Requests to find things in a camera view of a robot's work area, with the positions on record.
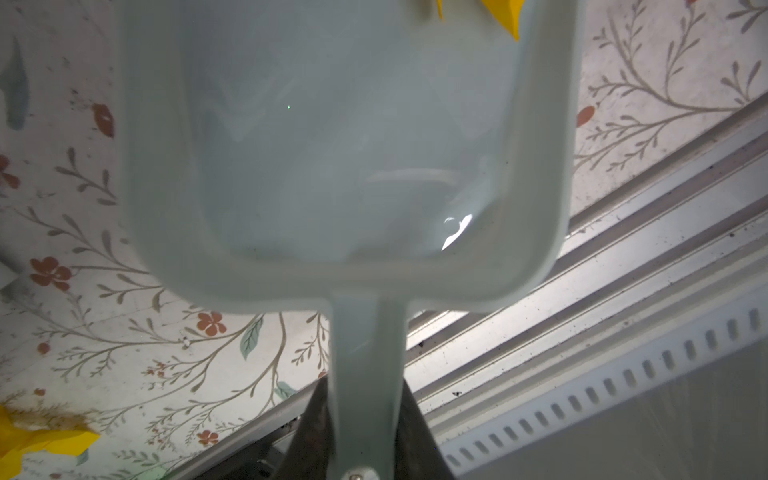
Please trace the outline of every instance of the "teal leaf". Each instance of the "teal leaf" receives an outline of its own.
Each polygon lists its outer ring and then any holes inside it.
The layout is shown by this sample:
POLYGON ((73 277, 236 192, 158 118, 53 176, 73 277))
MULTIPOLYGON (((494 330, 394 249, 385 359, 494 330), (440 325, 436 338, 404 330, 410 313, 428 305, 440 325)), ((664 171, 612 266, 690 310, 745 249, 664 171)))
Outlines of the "teal leaf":
POLYGON ((11 59, 0 72, 0 90, 5 96, 5 123, 13 130, 21 130, 29 109, 29 80, 16 37, 13 38, 11 59))
POLYGON ((285 382, 278 382, 277 386, 275 387, 275 393, 280 397, 280 399, 288 400, 288 397, 294 395, 296 390, 294 390, 293 387, 285 382))
POLYGON ((240 339, 240 353, 243 354, 244 359, 248 359, 248 354, 256 348, 259 343, 259 332, 261 326, 264 323, 264 317, 260 316, 258 319, 252 320, 250 325, 246 327, 243 333, 243 338, 240 339))
POLYGON ((78 455, 77 465, 83 465, 87 461, 88 461, 88 449, 85 449, 85 452, 82 452, 80 455, 78 455))
POLYGON ((166 470, 163 467, 157 466, 154 468, 150 468, 149 470, 145 470, 142 473, 136 475, 136 480, 161 480, 165 474, 168 473, 168 470, 166 470))

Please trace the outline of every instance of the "yellow paper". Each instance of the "yellow paper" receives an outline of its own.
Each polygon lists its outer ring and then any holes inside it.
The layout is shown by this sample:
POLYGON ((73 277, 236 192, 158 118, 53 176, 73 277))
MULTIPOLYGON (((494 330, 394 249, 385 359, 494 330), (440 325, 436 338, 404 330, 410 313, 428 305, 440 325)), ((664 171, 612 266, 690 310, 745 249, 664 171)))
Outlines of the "yellow paper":
POLYGON ((0 406, 0 480, 10 480, 22 471, 22 455, 46 450, 60 455, 80 455, 98 440, 93 432, 78 430, 25 430, 11 424, 0 406))
MULTIPOLYGON (((442 19, 442 0, 436 1, 437 12, 442 19)), ((523 9, 525 0, 482 0, 482 2, 498 23, 502 24, 515 37, 515 40, 520 40, 520 11, 523 9)))

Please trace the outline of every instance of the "dustpan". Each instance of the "dustpan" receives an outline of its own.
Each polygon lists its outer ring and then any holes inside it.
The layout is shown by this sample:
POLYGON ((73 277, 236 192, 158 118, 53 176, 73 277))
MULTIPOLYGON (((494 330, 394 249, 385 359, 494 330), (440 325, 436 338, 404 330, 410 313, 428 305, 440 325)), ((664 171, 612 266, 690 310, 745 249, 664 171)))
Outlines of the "dustpan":
POLYGON ((430 5, 118 4, 133 243, 198 305, 331 319, 328 478, 392 478, 409 315, 513 303, 564 237, 583 2, 519 42, 430 5))

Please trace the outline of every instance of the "yellow paper scrap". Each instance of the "yellow paper scrap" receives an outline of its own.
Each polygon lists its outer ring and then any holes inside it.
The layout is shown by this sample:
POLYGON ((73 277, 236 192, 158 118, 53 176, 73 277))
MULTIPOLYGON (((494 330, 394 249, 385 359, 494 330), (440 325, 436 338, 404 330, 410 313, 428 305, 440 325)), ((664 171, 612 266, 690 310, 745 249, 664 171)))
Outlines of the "yellow paper scrap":
POLYGON ((86 431, 18 429, 0 406, 0 480, 10 480, 21 473, 25 453, 46 450, 77 456, 98 438, 98 434, 86 431))
MULTIPOLYGON (((437 12, 442 20, 442 0, 437 1, 437 12)), ((482 0, 483 5, 507 31, 520 40, 520 11, 525 0, 482 0)))

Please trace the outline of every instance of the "floral wallpaper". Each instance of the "floral wallpaper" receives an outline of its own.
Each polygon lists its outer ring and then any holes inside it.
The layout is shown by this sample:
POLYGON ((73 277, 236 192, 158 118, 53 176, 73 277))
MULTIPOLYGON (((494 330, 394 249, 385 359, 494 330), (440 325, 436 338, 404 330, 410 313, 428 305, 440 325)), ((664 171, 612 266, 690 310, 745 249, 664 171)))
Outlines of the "floral wallpaper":
MULTIPOLYGON (((768 89, 768 4, 591 0, 574 153, 583 210, 768 89)), ((227 315, 166 290, 121 222, 109 0, 0 0, 0 403, 87 427, 21 478, 160 478, 325 374, 314 312, 227 315)))

